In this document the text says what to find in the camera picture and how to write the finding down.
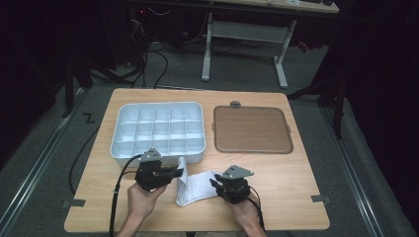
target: wire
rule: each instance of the wire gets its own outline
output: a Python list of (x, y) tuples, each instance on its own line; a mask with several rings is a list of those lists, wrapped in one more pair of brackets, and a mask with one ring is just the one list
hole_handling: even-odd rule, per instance
[[(211, 50), (214, 51), (214, 52), (217, 52), (217, 53), (228, 53), (228, 52), (232, 51), (233, 49), (236, 48), (237, 40), (235, 40), (235, 39), (230, 39), (230, 40), (233, 42), (231, 48), (222, 51), (222, 50), (216, 50), (213, 46), (211, 46)], [(228, 41), (228, 39), (218, 39), (218, 41)]]
[(148, 10), (150, 11), (150, 12), (152, 12), (152, 13), (154, 13), (155, 15), (157, 15), (157, 16), (164, 16), (164, 15), (167, 15), (167, 14), (169, 14), (170, 12), (172, 12), (172, 10), (169, 10), (169, 11), (167, 11), (167, 12), (165, 12), (165, 13), (158, 13), (158, 12), (155, 12), (154, 10), (152, 10), (151, 8), (148, 8)]
[(250, 197), (246, 197), (246, 199), (248, 199), (250, 202), (253, 203), (253, 205), (256, 207), (256, 210), (258, 211), (258, 215), (259, 215), (259, 224), (262, 227), (262, 229), (265, 231), (265, 222), (263, 220), (263, 214), (262, 214), (262, 202), (261, 199), (259, 197), (258, 192), (256, 192), (255, 189), (253, 189), (252, 187), (250, 187), (250, 189), (253, 190), (253, 192), (255, 192), (256, 196), (258, 197), (258, 202), (256, 203), (253, 199), (251, 199)]
[(141, 58), (141, 64), (142, 64), (142, 68), (141, 68), (141, 70), (138, 72), (138, 75), (135, 77), (135, 79), (132, 81), (132, 83), (131, 83), (131, 88), (133, 88), (134, 86), (135, 86), (135, 83), (136, 83), (136, 81), (138, 80), (138, 78), (142, 75), (142, 74), (144, 74), (145, 73), (145, 66), (146, 66), (146, 64), (147, 64), (147, 61), (146, 61), (146, 59), (144, 60), (144, 59), (142, 59)]
[(150, 50), (150, 52), (157, 52), (157, 51), (162, 51), (164, 48), (166, 48), (166, 43), (162, 42), (162, 41), (156, 41), (156, 42), (152, 42), (151, 44), (163, 44), (163, 46), (157, 50)]
[[(253, 187), (250, 187), (250, 189), (252, 189), (252, 191), (255, 192), (256, 196), (258, 197), (259, 205), (254, 200), (252, 200), (251, 198), (247, 197), (247, 199), (250, 200), (256, 206), (256, 209), (258, 210), (258, 214), (259, 214), (260, 225), (261, 225), (262, 229), (265, 230), (265, 223), (264, 223), (263, 215), (262, 215), (262, 203), (261, 203), (261, 199), (259, 197), (258, 192), (256, 192), (256, 190), (253, 189)], [(285, 231), (285, 232), (286, 232), (286, 234), (288, 236), (293, 237), (293, 235), (290, 233), (290, 231)]]
[(155, 51), (155, 53), (159, 54), (160, 56), (162, 56), (164, 58), (164, 60), (166, 61), (166, 66), (164, 68), (164, 71), (161, 73), (160, 77), (156, 80), (156, 82), (154, 83), (154, 89), (157, 89), (157, 84), (160, 81), (160, 79), (163, 77), (163, 75), (166, 73), (167, 71), (167, 67), (169, 66), (169, 61), (167, 60), (167, 57), (165, 55), (163, 55), (162, 53)]
[(133, 40), (133, 45), (134, 46), (136, 46), (136, 44), (137, 44), (137, 41), (135, 40), (135, 37), (134, 37), (134, 34), (136, 33), (136, 31), (138, 30), (138, 28), (141, 28), (141, 32), (140, 32), (140, 35), (143, 37), (144, 36), (144, 27), (142, 26), (142, 24), (141, 24), (141, 22), (139, 22), (139, 21), (137, 21), (137, 20), (134, 20), (134, 19), (131, 19), (131, 21), (133, 22), (133, 23), (135, 23), (135, 29), (133, 30), (133, 32), (131, 33), (131, 38), (132, 38), (132, 40)]
[(81, 147), (79, 153), (76, 156), (76, 159), (74, 159), (73, 164), (71, 165), (70, 172), (68, 174), (68, 183), (70, 185), (70, 190), (71, 190), (71, 192), (73, 193), (74, 196), (76, 195), (76, 192), (75, 192), (74, 187), (73, 187), (73, 182), (72, 182), (74, 167), (75, 167), (78, 159), (80, 158), (80, 155), (83, 152), (84, 148), (86, 148), (87, 143), (89, 143), (89, 141), (92, 139), (92, 137), (96, 134), (96, 132), (98, 130), (99, 130), (99, 126), (93, 131), (93, 133), (89, 136), (89, 138), (87, 138), (87, 140), (84, 142), (83, 146)]
[[(197, 43), (197, 42), (199, 42), (200, 40), (195, 40), (194, 42), (188, 42), (188, 43)], [(190, 46), (190, 45), (188, 45), (188, 43), (184, 43), (183, 45), (185, 46), (185, 47), (188, 47), (188, 48), (192, 48), (192, 49), (201, 49), (201, 48), (203, 48), (203, 47), (205, 47), (206, 46), (206, 43), (204, 42), (204, 43), (202, 43), (201, 42), (201, 45), (200, 46)]]
[(259, 45), (252, 45), (252, 44), (249, 44), (249, 43), (244, 43), (244, 42), (239, 41), (237, 44), (240, 45), (240, 46), (245, 46), (245, 47), (260, 48), (260, 47), (268, 46), (268, 45), (271, 45), (271, 44), (274, 44), (274, 43), (269, 42), (269, 41), (264, 41), (264, 42), (261, 42)]
[(136, 173), (135, 171), (126, 171), (125, 173), (124, 173), (124, 175), (126, 175), (126, 174), (134, 174), (134, 173)]
[(142, 72), (142, 85), (141, 85), (142, 89), (147, 89), (147, 85), (145, 83), (145, 71)]
[(208, 16), (209, 16), (209, 14), (208, 14), (208, 13), (206, 13), (206, 17), (204, 18), (203, 26), (201, 27), (201, 30), (200, 30), (200, 32), (198, 33), (198, 35), (197, 35), (194, 39), (191, 39), (191, 40), (189, 40), (189, 41), (184, 41), (184, 42), (195, 42), (195, 41), (203, 40), (203, 39), (205, 39), (205, 38), (206, 38), (206, 37), (202, 37), (201, 39), (198, 39), (198, 37), (199, 37), (199, 36), (203, 33), (204, 28), (206, 27), (206, 22), (207, 22), (207, 18), (208, 18)]
[(130, 173), (130, 172), (126, 172), (126, 168), (128, 167), (128, 165), (133, 160), (138, 159), (139, 157), (141, 157), (141, 155), (136, 155), (136, 156), (130, 158), (126, 162), (123, 169), (121, 170), (121, 174), (120, 174), (120, 177), (118, 178), (117, 184), (115, 185), (114, 197), (112, 198), (111, 221), (110, 221), (110, 225), (109, 225), (109, 236), (111, 236), (111, 237), (114, 237), (115, 215), (116, 215), (116, 212), (117, 212), (118, 194), (119, 194), (120, 187), (121, 187), (121, 180), (123, 179), (123, 176), (125, 174)]

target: white tissue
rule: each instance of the white tissue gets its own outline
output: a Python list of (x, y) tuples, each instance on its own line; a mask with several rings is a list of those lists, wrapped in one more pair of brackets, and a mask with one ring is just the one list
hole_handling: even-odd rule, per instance
[(215, 188), (210, 184), (210, 179), (215, 180), (213, 171), (206, 171), (197, 175), (188, 176), (185, 158), (179, 158), (179, 168), (184, 169), (182, 177), (178, 178), (178, 196), (176, 203), (185, 206), (194, 201), (216, 196)]

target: hand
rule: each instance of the hand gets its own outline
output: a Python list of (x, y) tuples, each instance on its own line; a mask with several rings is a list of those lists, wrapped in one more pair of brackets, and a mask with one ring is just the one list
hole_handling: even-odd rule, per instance
[[(256, 203), (259, 203), (259, 200), (253, 194), (250, 194), (249, 198), (251, 198)], [(259, 215), (256, 206), (250, 202), (250, 200), (246, 199), (237, 204), (231, 204), (228, 201), (225, 201), (225, 203), (228, 205), (228, 207), (230, 207), (231, 212), (234, 215), (234, 219), (243, 228), (248, 237), (267, 236), (265, 231), (260, 226)]]
[(128, 188), (128, 215), (118, 233), (119, 237), (134, 236), (139, 226), (153, 211), (157, 199), (164, 193), (167, 185), (155, 189), (153, 192), (145, 191), (138, 183)]

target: gray carpet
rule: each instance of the gray carpet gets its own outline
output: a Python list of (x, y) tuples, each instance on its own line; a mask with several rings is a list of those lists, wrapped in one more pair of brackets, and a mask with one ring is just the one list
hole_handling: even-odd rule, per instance
[[(220, 48), (217, 50), (228, 49), (228, 46)], [(208, 82), (202, 82), (200, 78), (203, 50), (188, 47), (179, 50), (166, 46), (161, 53), (167, 57), (169, 66), (159, 85), (289, 94), (309, 85), (327, 51), (327, 48), (320, 48), (303, 53), (298, 48), (291, 47), (284, 61), (290, 84), (285, 91), (279, 87), (271, 57), (246, 54), (247, 49), (236, 47), (229, 53), (214, 53), (211, 79)], [(164, 67), (163, 57), (157, 53), (149, 53), (145, 70), (147, 88), (152, 87)], [(140, 87), (141, 83), (138, 80), (136, 87)], [(66, 233), (63, 224), (68, 208), (63, 207), (63, 203), (72, 199), (68, 182), (71, 165), (83, 144), (101, 123), (113, 90), (121, 86), (108, 80), (96, 80), (95, 86), (84, 94), (86, 98), (73, 113), (67, 128), (56, 143), (46, 169), (33, 192), (24, 207), (17, 211), (19, 215), (16, 215), (16, 219), (11, 220), (11, 227), (6, 232), (9, 236), (107, 235), (106, 233)], [(359, 209), (359, 204), (354, 198), (351, 183), (342, 163), (341, 150), (336, 145), (334, 134), (330, 131), (330, 124), (325, 118), (328, 110), (318, 108), (313, 99), (315, 97), (291, 101), (291, 106), (317, 185), (320, 192), (331, 200), (325, 204), (331, 225), (324, 231), (293, 231), (292, 235), (295, 237), (372, 236), (363, 213)], [(38, 121), (12, 160), (1, 171), (0, 213), (7, 212), (9, 204), (42, 154), (51, 134), (62, 122), (61, 115), (64, 112), (62, 90), (57, 94), (57, 100), (57, 104)], [(88, 114), (91, 115), (90, 121), (88, 121)], [(416, 236), (377, 167), (348, 104), (345, 105), (342, 135), (342, 142), (380, 223), (382, 236)], [(74, 168), (72, 182), (75, 188), (93, 141), (94, 138), (87, 143)], [(276, 237), (288, 236), (283, 231), (272, 231), (268, 234)]]

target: white compartment tray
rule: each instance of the white compartment tray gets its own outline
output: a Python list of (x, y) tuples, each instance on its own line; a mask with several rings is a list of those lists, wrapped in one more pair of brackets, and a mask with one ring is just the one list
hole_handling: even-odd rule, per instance
[[(163, 165), (180, 156), (198, 163), (206, 148), (203, 108), (195, 102), (127, 104), (120, 108), (111, 154), (121, 166), (129, 158), (155, 148)], [(137, 167), (138, 162), (131, 162)]]

